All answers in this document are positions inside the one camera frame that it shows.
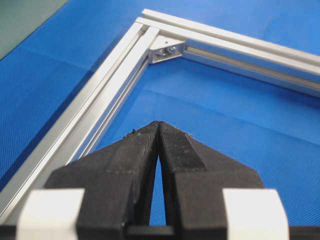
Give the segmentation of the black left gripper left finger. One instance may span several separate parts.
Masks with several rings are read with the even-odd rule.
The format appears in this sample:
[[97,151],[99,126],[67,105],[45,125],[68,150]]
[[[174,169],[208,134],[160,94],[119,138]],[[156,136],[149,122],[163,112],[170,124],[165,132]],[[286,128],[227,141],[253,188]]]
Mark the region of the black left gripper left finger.
[[158,121],[54,170],[20,213],[18,240],[122,240],[149,220]]

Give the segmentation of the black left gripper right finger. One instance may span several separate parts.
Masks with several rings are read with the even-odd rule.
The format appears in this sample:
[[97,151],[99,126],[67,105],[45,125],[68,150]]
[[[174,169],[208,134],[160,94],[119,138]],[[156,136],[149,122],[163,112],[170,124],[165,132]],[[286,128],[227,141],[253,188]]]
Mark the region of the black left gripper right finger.
[[161,121],[166,220],[184,240],[287,240],[279,194],[250,167]]

